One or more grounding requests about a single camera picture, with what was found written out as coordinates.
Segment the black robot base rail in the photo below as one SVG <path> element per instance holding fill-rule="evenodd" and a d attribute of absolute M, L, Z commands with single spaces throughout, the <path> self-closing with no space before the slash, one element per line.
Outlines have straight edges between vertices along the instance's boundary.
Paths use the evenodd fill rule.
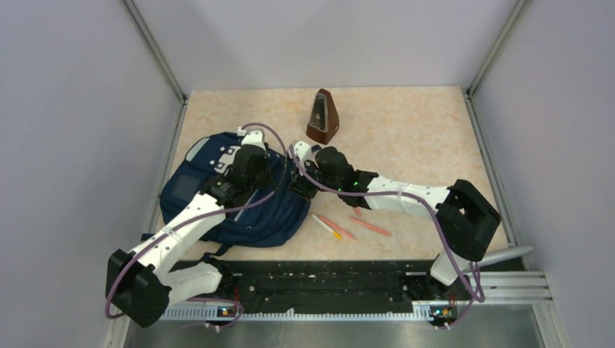
<path fill-rule="evenodd" d="M 429 279 L 426 260 L 230 261 L 214 263 L 223 280 L 211 295 L 236 300 L 247 314 L 405 314 L 420 301 L 468 300 L 457 280 L 445 287 Z"/>

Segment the white yellow-tipped pen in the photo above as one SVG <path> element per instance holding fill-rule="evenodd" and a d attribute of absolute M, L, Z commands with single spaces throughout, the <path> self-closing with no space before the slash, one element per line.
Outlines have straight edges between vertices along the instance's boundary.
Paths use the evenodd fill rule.
<path fill-rule="evenodd" d="M 321 226 L 327 233 L 330 233 L 332 236 L 334 236 L 336 239 L 341 240 L 342 236 L 335 231 L 332 227 L 330 227 L 327 223 L 325 223 L 322 219 L 320 219 L 317 215 L 312 214 L 311 218 L 317 222 L 317 224 L 319 224 L 319 226 Z"/>

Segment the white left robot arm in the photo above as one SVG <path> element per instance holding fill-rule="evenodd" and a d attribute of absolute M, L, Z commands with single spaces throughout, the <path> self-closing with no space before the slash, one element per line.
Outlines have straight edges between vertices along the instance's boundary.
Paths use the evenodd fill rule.
<path fill-rule="evenodd" d="M 198 262 L 189 268 L 173 266 L 227 214 L 248 210 L 255 189 L 271 183 L 264 141 L 242 144 L 225 173 L 208 181 L 188 205 L 149 240 L 125 252 L 114 252 L 107 266 L 104 314 L 109 319 L 127 315 L 143 328 L 157 322 L 169 306 L 201 294 L 225 299 L 233 281 L 216 266 Z"/>

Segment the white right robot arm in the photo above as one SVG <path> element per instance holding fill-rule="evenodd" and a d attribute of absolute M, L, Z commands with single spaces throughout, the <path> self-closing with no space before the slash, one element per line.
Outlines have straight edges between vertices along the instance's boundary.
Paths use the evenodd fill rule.
<path fill-rule="evenodd" d="M 356 170 L 333 146 L 318 151 L 294 142 L 288 155 L 296 165 L 292 190 L 307 200 L 319 191 L 336 194 L 346 205 L 390 210 L 431 220 L 442 242 L 425 279 L 427 293 L 444 299 L 463 269 L 483 259 L 501 223 L 500 213 L 469 181 L 451 186 L 421 186 Z"/>

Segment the navy blue student backpack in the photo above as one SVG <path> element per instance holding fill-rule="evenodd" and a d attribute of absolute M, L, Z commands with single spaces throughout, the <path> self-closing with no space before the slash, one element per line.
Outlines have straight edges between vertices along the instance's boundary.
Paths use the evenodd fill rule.
<path fill-rule="evenodd" d="M 236 134 L 223 132 L 201 138 L 190 148 L 160 194 L 159 206 L 165 224 L 187 207 L 206 180 L 223 173 L 239 146 L 240 138 Z M 219 243 L 220 248 L 214 253 L 205 253 L 205 258 L 222 256 L 234 246 L 281 246 L 305 221 L 310 202 L 289 191 L 295 165 L 272 149 L 268 150 L 268 159 L 273 181 L 281 187 L 266 202 L 228 213 L 221 224 L 208 231 L 201 240 Z"/>

